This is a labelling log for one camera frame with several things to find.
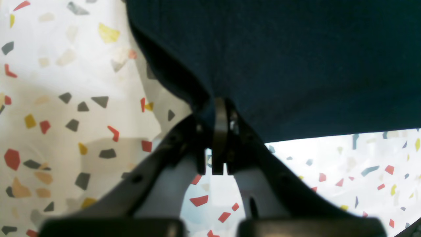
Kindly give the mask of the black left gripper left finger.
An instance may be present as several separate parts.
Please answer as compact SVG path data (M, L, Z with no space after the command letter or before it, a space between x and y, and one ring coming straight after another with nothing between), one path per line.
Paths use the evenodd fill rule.
M215 99L214 128L195 117L177 124L140 165L111 192L84 210L44 223L40 237L185 237L180 220L183 199L197 174L223 174L227 144L227 105Z

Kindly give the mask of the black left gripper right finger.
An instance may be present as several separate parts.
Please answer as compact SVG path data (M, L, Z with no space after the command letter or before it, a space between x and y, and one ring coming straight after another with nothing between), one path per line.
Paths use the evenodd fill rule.
M385 237L378 219L336 207L275 157L227 101L227 172L245 211L238 237Z

